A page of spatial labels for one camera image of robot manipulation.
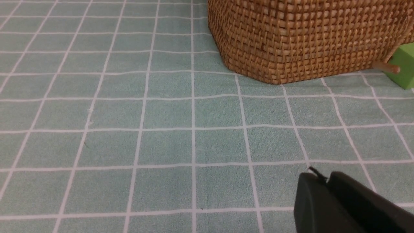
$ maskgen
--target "square tile pattern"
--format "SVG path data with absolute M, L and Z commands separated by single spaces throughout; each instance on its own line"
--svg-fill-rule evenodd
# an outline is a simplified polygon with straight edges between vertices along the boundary
M 0 232 L 294 232 L 306 159 L 414 206 L 414 90 L 235 76 L 206 3 L 0 0 Z

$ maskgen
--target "wooden stick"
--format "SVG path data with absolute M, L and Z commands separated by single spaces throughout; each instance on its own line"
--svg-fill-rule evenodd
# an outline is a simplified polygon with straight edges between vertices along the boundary
M 386 73 L 399 74 L 399 72 L 401 71 L 401 68 L 399 66 L 391 65 L 388 63 L 380 62 L 380 61 L 374 61 L 372 63 L 372 67 L 374 69 L 379 69 L 380 71 L 386 72 Z

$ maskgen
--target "white grid line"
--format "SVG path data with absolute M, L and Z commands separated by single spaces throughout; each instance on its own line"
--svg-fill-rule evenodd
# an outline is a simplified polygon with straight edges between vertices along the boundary
M 93 1 L 93 0 L 90 0 L 90 2 L 89 2 L 89 4 L 88 4 L 88 6 L 87 6 L 87 7 L 86 7 L 86 9 L 85 9 L 85 12 L 84 12 L 83 16 L 86 16 L 86 14 L 88 13 L 88 10 L 89 10 L 89 8 L 90 8 L 90 7 L 91 7 L 91 5 L 92 5 L 92 1 Z M 78 27 L 77 27 L 77 29 L 76 29 L 76 33 L 75 33 L 75 35 L 73 36 L 73 38 L 72 38 L 72 40 L 71 40 L 71 42 L 70 42 L 70 45 L 69 45 L 69 47 L 68 47 L 68 49 L 67 49 L 67 51 L 68 51 L 68 52 L 69 52 L 69 51 L 70 51 L 70 49 L 72 48 L 72 46 L 73 46 L 73 44 L 74 44 L 74 42 L 75 42 L 75 39 L 76 39 L 76 37 L 77 37 L 77 33 L 80 31 L 80 29 L 81 29 L 81 27 L 82 27 L 82 24 L 83 24 L 84 20 L 85 20 L 85 17 L 83 17 L 83 18 L 81 19 L 81 21 L 80 21 L 80 23 L 79 23 L 79 25 L 78 25 Z M 60 70 L 62 69 L 63 64 L 64 64 L 64 63 L 65 63 L 65 61 L 66 61 L 67 56 L 68 56 L 68 53 L 66 53 L 66 54 L 65 54 L 65 56 L 63 57 L 63 60 L 62 60 L 62 62 L 61 62 L 61 63 L 60 63 L 60 65 L 59 65 L 58 72 L 60 72 Z M 95 93 L 94 97 L 96 97 L 96 96 L 98 95 L 99 85 L 101 84 L 101 80 L 100 80 L 100 83 L 98 84 L 98 87 L 97 87 L 97 90 L 96 90 L 96 93 Z M 95 104 L 95 102 L 94 102 L 94 100 L 92 100 L 91 106 L 90 106 L 89 111 L 88 111 L 88 117 L 87 117 L 87 120 L 86 120 L 85 128 L 84 128 L 84 129 L 85 129 L 85 131 L 86 131 L 86 130 L 88 129 L 88 127 L 89 127 L 89 122 L 90 122 L 90 118 L 91 118 L 91 115 L 92 115 L 92 111 L 93 111 L 94 104 Z M 64 193 L 64 196 L 63 196 L 63 200 L 62 200 L 61 206 L 60 206 L 60 208 L 59 208 L 59 216 L 62 216 L 62 215 L 64 214 L 64 212 L 65 212 L 66 201 L 67 201 L 67 198 L 68 198 L 68 196 L 69 196 L 69 191 L 70 191 L 70 188 L 71 188 L 71 186 L 72 186 L 73 177 L 75 176 L 75 168 L 77 167 L 77 163 L 78 163 L 78 161 L 79 161 L 80 154 L 81 154 L 81 152 L 82 152 L 82 148 L 83 148 L 83 144 L 84 144 L 84 142 L 85 142 L 85 138 L 86 138 L 86 132 L 84 132 L 84 133 L 83 133 L 83 135 L 82 135 L 82 139 L 81 139 L 81 142 L 80 142 L 80 146 L 79 146 L 79 148 L 78 148 L 78 151 L 77 151 L 77 154 L 76 154 L 76 158 L 75 158 L 75 161 L 74 161 L 74 163 L 73 163 L 72 170 L 71 170 L 71 172 L 70 172 L 70 176 L 69 176 L 69 180 L 68 180 L 68 182 L 67 182 L 67 186 L 66 186 L 66 190 L 65 190 L 65 193 Z M 54 229 L 53 229 L 53 233 L 57 233 L 57 231 L 58 231 L 58 229 L 59 229 L 59 225 L 60 225 L 61 220 L 62 220 L 62 218 L 61 218 L 61 217 L 58 217 L 58 218 L 57 218 L 56 223 L 55 223 L 55 226 L 54 226 Z
M 217 71 L 202 71 L 202 70 L 169 70 L 169 71 L 150 71 L 150 73 L 184 73 L 184 72 L 194 72 L 194 73 L 206 73 L 206 74 L 220 74 L 220 75 L 239 75 L 234 72 L 217 72 Z M 135 71 L 128 71 L 128 72 L 121 72 L 121 73 L 111 73 L 106 72 L 105 75 L 123 75 L 123 74 L 134 74 L 134 73 L 146 73 L 144 70 L 135 70 Z M 54 75 L 56 73 L 0 73 L 2 76 L 12 75 L 12 76 L 22 76 L 22 75 Z M 97 72 L 58 72 L 58 74 L 70 74 L 70 75 L 93 75 L 93 74 L 101 74 Z M 350 76 L 349 74 L 342 74 L 339 76 Z
M 54 4 L 52 5 L 52 7 L 49 9 L 49 12 L 47 13 L 47 15 L 44 17 L 42 23 L 40 24 L 39 28 L 37 29 L 37 31 L 33 34 L 31 40 L 29 41 L 29 43 L 26 45 L 23 53 L 20 55 L 19 59 L 17 60 L 17 62 L 14 64 L 13 69 L 10 73 L 14 73 L 16 71 L 16 68 L 19 66 L 20 62 L 23 60 L 24 55 L 27 53 L 27 51 L 29 50 L 29 47 L 31 46 L 31 44 L 33 43 L 33 41 L 35 40 L 36 36 L 38 35 L 38 33 L 41 31 L 41 29 L 43 28 L 43 25 L 45 24 L 46 20 L 49 18 L 50 14 L 52 13 L 53 9 L 55 8 L 55 6 L 57 5 L 58 1 L 55 1 Z M 3 91 L 4 86 L 6 85 L 7 81 L 10 79 L 11 75 L 8 75 L 3 83 L 0 86 L 0 93 Z
M 54 6 L 56 6 L 57 2 L 58 2 L 57 0 L 54 2 L 53 7 L 49 10 L 48 14 L 50 14 L 50 13 L 52 12 L 52 9 L 54 8 Z M 50 91 L 50 90 L 51 90 L 51 88 L 52 88 L 52 85 L 53 85 L 53 82 L 54 82 L 54 81 L 55 81 L 55 79 L 56 79 L 56 76 L 57 76 L 57 75 L 55 75 L 55 76 L 52 78 L 52 80 L 51 80 L 51 82 L 50 82 L 50 84 L 49 84 L 49 87 L 48 87 L 48 89 L 47 89 L 47 91 L 46 91 L 45 95 L 43 96 L 43 98 L 46 98 L 46 97 L 47 97 L 47 95 L 49 94 L 49 91 Z M 2 87 L 5 85 L 6 81 L 7 81 L 7 78 L 3 81 Z M 45 101 L 42 101 L 42 102 L 40 103 L 39 109 L 37 110 L 36 115 L 35 115 L 35 117 L 34 117 L 34 119 L 33 119 L 33 122 L 32 122 L 32 124 L 30 125 L 30 129 L 26 132 L 26 135 L 24 136 L 24 139 L 23 139 L 23 142 L 22 142 L 22 144 L 21 144 L 21 146 L 20 146 L 19 152 L 17 153 L 16 158 L 15 158 L 15 159 L 14 159 L 14 161 L 13 161 L 13 164 L 12 164 L 12 169 L 13 169 L 13 168 L 15 168 L 15 167 L 17 166 L 17 163 L 19 162 L 20 156 L 22 155 L 23 150 L 24 150 L 24 148 L 25 148 L 25 146 L 26 146 L 27 140 L 29 139 L 30 132 L 31 132 L 31 130 L 33 130 L 33 129 L 34 129 L 34 126 L 35 126 L 35 124 L 36 124 L 36 122 L 37 122 L 37 119 L 39 118 L 39 115 L 40 115 L 40 112 L 42 111 L 42 108 L 43 108 L 44 103 L 45 103 Z M 6 180 L 5 180 L 5 181 L 4 181 L 4 183 L 3 183 L 2 188 L 0 189 L 0 201 L 3 199 L 4 192 L 6 191 L 6 188 L 7 188 L 8 184 L 9 184 L 9 182 L 10 182 L 11 178 L 12 178 L 12 175 L 13 175 L 13 170 L 10 170 L 10 171 L 9 171 L 9 173 L 8 173 L 8 175 L 7 175 Z
M 414 207 L 414 203 L 396 203 L 399 207 Z M 225 208 L 225 209 L 196 209 L 196 213 L 226 213 L 226 212 L 256 212 L 260 211 L 293 211 L 293 206 L 286 207 L 261 207 L 261 208 Z M 64 214 L 62 218 L 98 218 L 98 217 L 126 217 L 126 216 L 157 216 L 170 214 L 192 213 L 193 209 L 177 209 L 168 211 L 143 211 L 131 213 L 84 213 L 84 214 Z M 28 219 L 54 219 L 59 218 L 58 214 L 44 214 L 44 215 L 15 215 L 15 216 L 0 216 L 0 221 L 7 220 L 28 220 Z
M 13 14 L 16 12 L 16 10 L 19 8 L 19 6 L 23 3 L 23 0 L 20 1 L 16 1 L 15 3 L 17 3 L 17 5 L 14 7 L 14 9 L 10 12 L 10 14 L 6 17 L 6 19 L 4 20 L 4 22 L 2 24 L 0 24 L 0 30 L 3 29 L 4 25 L 6 25 L 6 23 L 9 21 L 9 19 L 13 16 Z
M 135 149 L 135 158 L 134 158 L 134 165 L 138 165 L 139 160 L 139 153 L 140 153 L 140 147 L 141 147 L 141 140 L 142 140 L 142 129 L 144 128 L 144 118 L 145 118 L 145 109 L 147 106 L 147 95 L 148 95 L 148 89 L 149 89 L 149 74 L 151 70 L 151 61 L 152 61 L 152 55 L 153 55 L 153 49 L 155 44 L 155 32 L 157 28 L 157 22 L 158 22 L 158 13 L 159 13 L 159 7 L 160 7 L 160 0 L 158 0 L 156 12 L 155 12 L 155 23 L 154 23 L 154 29 L 152 33 L 152 39 L 151 39 L 151 51 L 149 52 L 149 58 L 148 58 L 148 66 L 147 66 L 147 73 L 145 75 L 145 91 L 144 91 L 144 98 L 142 101 L 142 110 L 141 110 L 141 119 L 140 119 L 140 131 L 138 132 L 137 137 L 137 146 Z M 128 204 L 127 204 L 127 216 L 125 217 L 124 222 L 124 233 L 128 233 L 129 228 L 129 222 L 130 222 L 130 213 L 132 208 L 132 201 L 134 197 L 134 190 L 135 190 L 135 179 L 137 176 L 137 169 L 134 168 L 132 170 L 132 177 L 131 177 L 131 184 L 130 184 L 130 192 L 128 196 Z
M 351 125 L 351 126 L 296 126 L 298 129 L 315 129 L 315 130 L 324 130 L 324 129 L 366 129 L 366 128 L 377 128 L 377 127 L 387 127 L 387 126 L 414 126 L 413 123 L 388 123 L 388 124 L 371 124 L 371 125 Z M 290 125 L 271 125 L 271 124 L 254 124 L 246 126 L 223 126 L 223 127 L 195 127 L 195 130 L 207 131 L 207 130 L 221 130 L 221 129 L 243 129 L 243 128 L 257 128 L 257 127 L 269 127 L 269 128 L 280 128 L 280 129 L 293 129 L 294 126 Z M 176 128 L 149 128 L 149 129 L 134 129 L 134 128 L 97 128 L 97 129 L 88 129 L 86 132 L 110 132 L 110 131 L 175 131 L 175 130 L 192 130 L 191 127 L 176 127 Z M 33 130 L 4 130 L 0 131 L 0 134 L 16 134 L 16 133 L 83 133 L 83 129 L 33 129 Z
M 305 161 L 306 161 L 306 166 L 307 167 L 310 167 L 311 166 L 311 163 L 309 163 L 308 153 L 306 152 L 305 146 L 303 145 L 302 138 L 299 135 L 298 127 L 296 126 L 295 119 L 293 117 L 292 108 L 291 108 L 290 103 L 289 103 L 289 97 L 287 95 L 286 88 L 283 85 L 281 85 L 281 86 L 282 86 L 282 89 L 283 89 L 283 94 L 285 96 L 286 107 L 287 107 L 287 110 L 289 112 L 290 120 L 292 122 L 292 128 L 295 131 L 296 138 L 298 139 L 299 145 L 301 147 L 301 150 L 302 150 L 302 153 L 303 153 L 303 157 L 305 158 Z
M 333 94 L 332 89 L 331 89 L 330 87 L 328 87 L 328 85 L 326 84 L 325 80 L 324 80 L 323 78 L 321 78 L 321 81 L 322 81 L 322 84 L 323 84 L 323 85 L 324 85 L 324 86 L 328 89 L 329 93 Z M 366 176 L 366 178 L 367 178 L 367 180 L 368 180 L 368 183 L 369 183 L 369 185 L 371 186 L 371 189 L 372 189 L 374 192 L 377 192 L 377 190 L 376 190 L 376 188 L 375 188 L 375 185 L 374 185 L 374 183 L 372 182 L 372 179 L 371 179 L 370 175 L 368 174 L 368 170 L 366 169 L 366 167 L 365 167 L 364 163 L 362 162 L 363 160 L 362 160 L 362 158 L 361 158 L 361 155 L 359 154 L 359 152 L 358 152 L 358 150 L 357 150 L 356 146 L 354 145 L 354 141 L 352 140 L 352 137 L 351 137 L 351 135 L 349 134 L 349 131 L 348 131 L 348 129 L 347 129 L 347 126 L 346 126 L 346 124 L 345 124 L 344 120 L 342 119 L 341 114 L 339 113 L 338 103 L 337 103 L 337 101 L 336 101 L 335 97 L 333 97 L 333 96 L 332 96 L 332 101 L 333 101 L 333 103 L 334 103 L 334 107 L 335 107 L 335 111 L 336 111 L 336 114 L 337 114 L 337 116 L 338 116 L 338 119 L 339 119 L 339 121 L 341 122 L 341 125 L 344 127 L 344 131 L 345 131 L 345 134 L 347 135 L 348 141 L 349 141 L 349 143 L 351 144 L 351 146 L 352 146 L 352 148 L 353 148 L 353 150 L 354 150 L 354 152 L 355 152 L 355 154 L 356 154 L 356 156 L 357 156 L 358 160 L 361 162 L 361 167 L 362 167 L 362 170 L 363 170 L 363 172 L 364 172 L 364 174 L 365 174 L 365 176 Z
M 137 50 L 137 51 L 112 51 L 111 53 L 149 53 L 150 50 Z M 165 51 L 165 50 L 153 50 L 153 52 L 159 53 L 177 53 L 177 54 L 191 54 L 191 52 L 176 52 L 176 51 Z M 40 53 L 40 54 L 56 54 L 56 53 L 66 53 L 66 51 L 24 51 L 24 52 L 15 52 L 15 51 L 0 51 L 0 53 L 11 53 L 11 54 L 26 54 L 26 53 Z M 69 53 L 108 53 L 108 51 L 69 51 Z M 201 51 L 194 53 L 219 53 L 218 51 Z
M 244 98 L 261 98 L 261 99 L 279 99 L 279 98 L 322 98 L 322 97 L 343 97 L 343 98 L 352 98 L 352 99 L 361 99 L 361 100 L 414 100 L 414 97 L 370 97 L 370 96 L 352 96 L 352 95 L 241 95 Z M 205 100 L 221 97 L 238 97 L 237 94 L 220 94 L 220 95 L 209 95 L 209 96 L 196 96 L 196 100 Z M 46 97 L 38 99 L 0 99 L 0 102 L 38 102 L 43 100 L 92 100 L 92 97 Z M 119 100 L 143 100 L 143 97 L 117 97 L 117 98 L 108 98 L 108 97 L 99 97 L 97 100 L 105 101 L 119 101 Z M 147 97 L 147 100 L 165 100 L 165 101 L 176 101 L 176 100 L 191 100 L 192 97 L 178 97 L 178 98 L 165 98 L 165 97 Z
M 249 137 L 248 137 L 248 133 L 247 133 L 247 125 L 246 125 L 246 116 L 244 114 L 244 105 L 243 105 L 243 98 L 241 96 L 241 87 L 238 83 L 238 75 L 235 75 L 235 82 L 237 85 L 237 93 L 239 95 L 239 102 L 240 102 L 240 112 L 241 112 L 241 120 L 242 120 L 242 124 L 243 124 L 243 134 L 244 134 L 244 141 L 246 144 L 246 153 L 247 153 L 247 160 L 248 160 L 248 166 L 249 166 L 249 173 L 250 173 L 250 180 L 252 183 L 252 190 L 253 190 L 253 199 L 254 199 L 254 203 L 255 203 L 255 208 L 256 208 L 256 216 L 257 216 L 257 220 L 258 220 L 258 227 L 259 227 L 259 233 L 263 233 L 264 229 L 263 229 L 263 221 L 262 221 L 262 214 L 260 213 L 260 203 L 259 203 L 259 197 L 258 197 L 258 192 L 257 192 L 257 188 L 256 188 L 256 180 L 255 180 L 255 174 L 254 174 L 254 169 L 253 169 L 253 161 L 252 161 L 252 156 L 250 153 L 250 144 L 249 144 Z
M 289 160 L 276 162 L 228 162 L 228 163 L 177 163 L 177 164 L 163 164 L 163 165 L 120 165 L 120 166 L 103 166 L 103 167 L 76 167 L 76 171 L 101 171 L 101 170 L 131 170 L 131 169 L 163 169 L 163 168 L 177 168 L 177 167 L 226 167 L 226 166 L 279 166 L 279 165 L 294 165 L 306 163 L 324 163 L 324 164 L 411 164 L 413 160 Z M 0 172 L 61 172 L 72 171 L 72 167 L 17 167 L 17 168 L 0 168 Z
M 31 19 L 31 18 L 70 18 L 70 19 L 81 19 L 82 16 L 29 16 L 29 15 L 12 15 L 11 18 L 24 18 L 24 19 Z M 95 19 L 117 19 L 119 16 L 98 16 L 98 15 L 87 15 L 85 18 L 95 18 Z M 122 16 L 123 19 L 155 19 L 155 17 L 150 16 Z M 176 19 L 191 19 L 190 17 L 182 17 L 182 16 L 158 16 L 158 18 L 176 18 Z M 206 19 L 207 17 L 198 17 L 194 19 Z
M 195 84 L 194 84 L 194 5 L 191 0 L 191 228 L 192 233 L 197 232 L 197 176 L 196 176 L 196 150 L 195 150 Z
M 8 31 L 1 31 L 0 34 L 29 35 L 29 34 L 34 34 L 34 32 L 8 32 Z M 69 35 L 69 34 L 75 34 L 75 33 L 74 32 L 39 32 L 39 34 L 44 34 L 44 35 Z M 109 35 L 109 34 L 113 34 L 113 32 L 79 32 L 78 33 L 78 35 Z M 136 34 L 149 34 L 149 35 L 152 35 L 151 32 L 118 32 L 117 34 L 118 35 L 136 35 Z M 164 33 L 164 32 L 157 32 L 156 35 L 191 36 L 191 34 Z M 210 33 L 205 33 L 205 32 L 194 33 L 194 35 L 212 36 Z
M 378 107 L 379 107 L 379 108 L 381 109 L 381 111 L 385 114 L 385 116 L 388 118 L 388 120 L 389 120 L 389 121 L 390 121 L 390 122 L 394 125 L 395 131 L 397 132 L 397 134 L 398 134 L 398 136 L 400 137 L 400 139 L 401 139 L 402 143 L 404 144 L 405 149 L 407 150 L 407 152 L 408 152 L 408 154 L 410 155 L 411 159 L 412 159 L 412 160 L 414 160 L 414 155 L 413 155 L 413 153 L 411 152 L 410 147 L 408 146 L 407 142 L 405 141 L 404 136 L 403 136 L 403 135 L 402 135 L 402 133 L 400 132 L 400 129 L 398 129 L 398 126 L 395 124 L 394 119 L 392 119 L 392 118 L 391 118 L 391 116 L 390 116 L 390 115 L 386 112 L 386 110 L 383 108 L 383 106 L 382 106 L 382 104 L 381 104 L 380 100 L 377 98 L 377 94 L 375 93 L 375 89 L 374 89 L 374 87 L 373 87 L 373 86 L 371 86 L 371 85 L 368 83 L 368 81 L 367 81 L 367 79 L 365 78 L 365 76 L 363 75 L 363 73 L 361 73 L 361 76 L 362 76 L 362 79 L 363 79 L 364 83 L 365 83 L 367 86 L 369 86 L 369 87 L 371 88 L 372 95 L 374 96 L 375 101 L 376 101 L 376 102 L 377 102 L 377 104 L 378 104 Z
M 53 3 L 53 1 L 25 1 L 25 0 L 21 0 L 21 1 L 0 1 L 0 3 L 18 3 L 18 2 L 23 2 L 23 3 Z M 58 1 L 58 3 L 73 3 L 73 4 L 88 4 L 89 2 L 85 1 Z M 93 4 L 114 4 L 114 5 L 121 5 L 123 2 L 105 2 L 105 1 L 99 1 L 99 2 L 93 2 Z M 127 5 L 155 5 L 157 4 L 156 2 L 127 2 Z M 160 5 L 189 5 L 190 3 L 185 3 L 185 2 L 161 2 Z M 207 5 L 207 3 L 194 3 L 194 5 Z

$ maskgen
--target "green block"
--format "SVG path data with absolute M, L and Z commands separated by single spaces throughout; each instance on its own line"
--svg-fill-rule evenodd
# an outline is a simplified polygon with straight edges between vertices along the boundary
M 399 74 L 384 72 L 393 82 L 403 89 L 414 88 L 414 43 L 401 45 L 388 61 L 399 66 Z

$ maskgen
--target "wicker basket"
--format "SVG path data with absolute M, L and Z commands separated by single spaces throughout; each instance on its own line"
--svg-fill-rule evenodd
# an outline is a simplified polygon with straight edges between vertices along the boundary
M 369 69 L 374 61 L 386 65 L 398 46 L 410 40 L 413 4 L 209 0 L 208 26 L 230 70 L 283 84 Z
M 404 44 L 414 43 L 414 28 L 412 29 L 411 33 L 408 34 L 407 38 L 404 41 Z

